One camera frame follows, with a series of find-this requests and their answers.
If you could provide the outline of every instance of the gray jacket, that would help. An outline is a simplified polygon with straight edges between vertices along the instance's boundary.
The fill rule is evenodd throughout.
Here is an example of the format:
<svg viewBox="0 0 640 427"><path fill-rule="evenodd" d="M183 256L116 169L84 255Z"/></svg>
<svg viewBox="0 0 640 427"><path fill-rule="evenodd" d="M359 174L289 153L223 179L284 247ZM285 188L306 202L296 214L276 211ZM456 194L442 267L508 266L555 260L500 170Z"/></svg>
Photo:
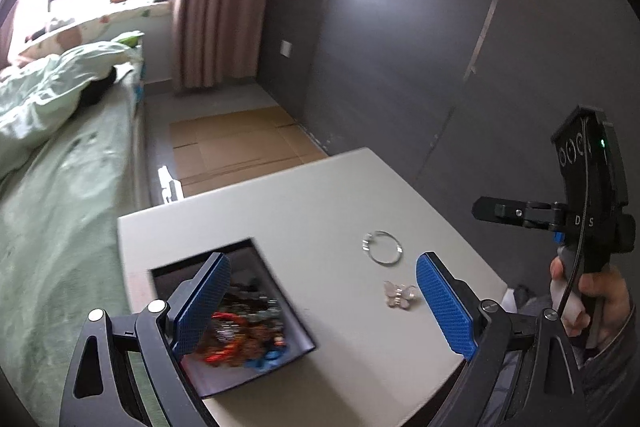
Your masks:
<svg viewBox="0 0 640 427"><path fill-rule="evenodd" d="M551 307L549 295L531 299L519 312L524 315L538 315L544 308ZM636 306L632 303L631 313L624 327L606 349L586 361L583 360L584 354L580 350L574 349L574 355L580 368L590 425L613 427L612 422L619 407L629 398L629 392L640 375ZM507 353L494 393L479 423L481 427L495 425L509 391L517 362L517 353Z"/></svg>

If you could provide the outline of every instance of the blue textured pad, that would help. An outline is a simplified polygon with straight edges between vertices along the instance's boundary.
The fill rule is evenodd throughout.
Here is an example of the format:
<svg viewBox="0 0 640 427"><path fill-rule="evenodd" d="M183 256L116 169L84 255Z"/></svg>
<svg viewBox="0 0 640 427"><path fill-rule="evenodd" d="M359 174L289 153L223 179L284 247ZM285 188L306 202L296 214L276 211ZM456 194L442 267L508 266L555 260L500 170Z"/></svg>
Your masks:
<svg viewBox="0 0 640 427"><path fill-rule="evenodd" d="M415 276L449 347L453 352L463 355L465 360L471 360L478 349L474 340L473 320L426 254L418 257Z"/></svg>
<svg viewBox="0 0 640 427"><path fill-rule="evenodd" d="M177 360L192 353L209 324L211 314L218 309L231 280L231 263L222 255L209 276L202 282L174 322L174 345Z"/></svg>

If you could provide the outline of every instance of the hand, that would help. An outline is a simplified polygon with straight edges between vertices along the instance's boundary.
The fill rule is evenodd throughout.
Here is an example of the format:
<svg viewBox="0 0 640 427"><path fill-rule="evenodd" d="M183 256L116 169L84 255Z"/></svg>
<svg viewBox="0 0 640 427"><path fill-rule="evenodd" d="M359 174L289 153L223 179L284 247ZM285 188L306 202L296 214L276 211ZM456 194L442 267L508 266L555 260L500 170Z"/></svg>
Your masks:
<svg viewBox="0 0 640 427"><path fill-rule="evenodd" d="M554 281L566 282L559 257L551 261L550 272L551 279ZM610 266L609 270L605 272L583 274L578 282L578 289L590 297L604 297L605 299L600 331L598 332L598 349L602 350L613 341L631 313L626 282L619 270L615 266ZM566 320L564 315L562 314L562 323L570 337L580 335L580 332L591 322L591 317L585 311L581 311L573 322Z"/></svg>

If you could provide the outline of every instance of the butterfly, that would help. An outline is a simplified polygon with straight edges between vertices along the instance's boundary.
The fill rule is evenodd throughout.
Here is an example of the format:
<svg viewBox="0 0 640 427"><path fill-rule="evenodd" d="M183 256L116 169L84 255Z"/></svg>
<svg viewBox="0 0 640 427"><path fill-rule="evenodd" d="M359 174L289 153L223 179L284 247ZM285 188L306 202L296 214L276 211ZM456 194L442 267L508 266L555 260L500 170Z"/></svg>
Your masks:
<svg viewBox="0 0 640 427"><path fill-rule="evenodd" d="M418 288L413 285L398 286L392 282L385 281L386 305L390 308L400 307L403 310L409 309L411 301L415 299L417 289Z"/></svg>

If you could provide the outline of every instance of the tabletop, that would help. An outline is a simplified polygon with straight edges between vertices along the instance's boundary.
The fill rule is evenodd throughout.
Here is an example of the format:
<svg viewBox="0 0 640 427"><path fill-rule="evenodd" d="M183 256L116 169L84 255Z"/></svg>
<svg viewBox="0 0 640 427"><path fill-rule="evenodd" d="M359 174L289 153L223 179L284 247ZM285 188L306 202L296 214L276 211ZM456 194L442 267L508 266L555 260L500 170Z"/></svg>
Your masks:
<svg viewBox="0 0 640 427"><path fill-rule="evenodd" d="M385 230L404 254L392 267L362 250ZM415 285L435 251L480 299L506 284L465 239L368 149L219 188L118 220L133 312L155 298L150 270L252 238L318 349L204 402L221 427L392 427L428 402L457 368L429 306L385 303L383 283Z"/></svg>

